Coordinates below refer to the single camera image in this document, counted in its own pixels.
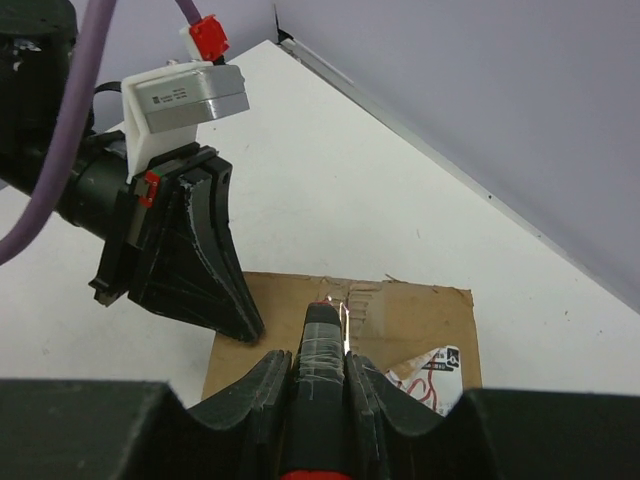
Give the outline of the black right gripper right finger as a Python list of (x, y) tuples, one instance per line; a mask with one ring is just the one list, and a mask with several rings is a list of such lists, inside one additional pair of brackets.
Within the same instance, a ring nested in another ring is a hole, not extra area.
[(636, 479), (634, 396), (470, 389), (446, 416), (348, 354), (359, 479)]

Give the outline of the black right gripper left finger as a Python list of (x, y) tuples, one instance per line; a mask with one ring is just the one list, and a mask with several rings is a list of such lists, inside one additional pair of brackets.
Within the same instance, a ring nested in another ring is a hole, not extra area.
[(273, 479), (291, 355), (191, 408), (162, 382), (1, 382), (4, 479)]

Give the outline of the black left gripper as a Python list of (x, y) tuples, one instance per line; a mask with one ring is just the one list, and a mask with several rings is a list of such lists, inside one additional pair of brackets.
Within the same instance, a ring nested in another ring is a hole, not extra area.
[(218, 154), (191, 143), (132, 177), (117, 194), (90, 286), (103, 306), (127, 296), (151, 313), (253, 344), (265, 327), (229, 225), (232, 165)]

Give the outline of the brown cardboard express box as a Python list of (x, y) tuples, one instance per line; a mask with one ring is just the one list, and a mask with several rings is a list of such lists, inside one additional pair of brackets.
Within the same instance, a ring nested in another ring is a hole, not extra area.
[(332, 304), (349, 332), (347, 350), (370, 359), (386, 378), (445, 415), (463, 391), (482, 385), (474, 299), (455, 287), (332, 277), (248, 273), (265, 325), (256, 345), (214, 340), (203, 397), (245, 375), (267, 352), (296, 352), (307, 307)]

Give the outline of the red black utility knife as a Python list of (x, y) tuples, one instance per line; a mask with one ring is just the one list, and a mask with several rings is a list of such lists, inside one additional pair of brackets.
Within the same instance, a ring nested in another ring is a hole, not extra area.
[(327, 301), (312, 302), (293, 367), (281, 450), (282, 479), (351, 479), (342, 325)]

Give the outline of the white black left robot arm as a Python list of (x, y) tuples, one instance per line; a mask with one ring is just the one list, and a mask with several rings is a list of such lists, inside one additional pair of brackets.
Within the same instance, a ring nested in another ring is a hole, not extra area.
[(103, 243), (92, 288), (154, 314), (256, 342), (264, 324), (229, 228), (232, 167), (201, 145), (201, 124), (248, 109), (219, 20), (179, 3), (189, 60), (108, 84), (123, 126), (94, 130), (93, 99), (115, 5), (1, 5), (1, 178), (27, 209), (1, 243), (10, 261), (52, 214)]

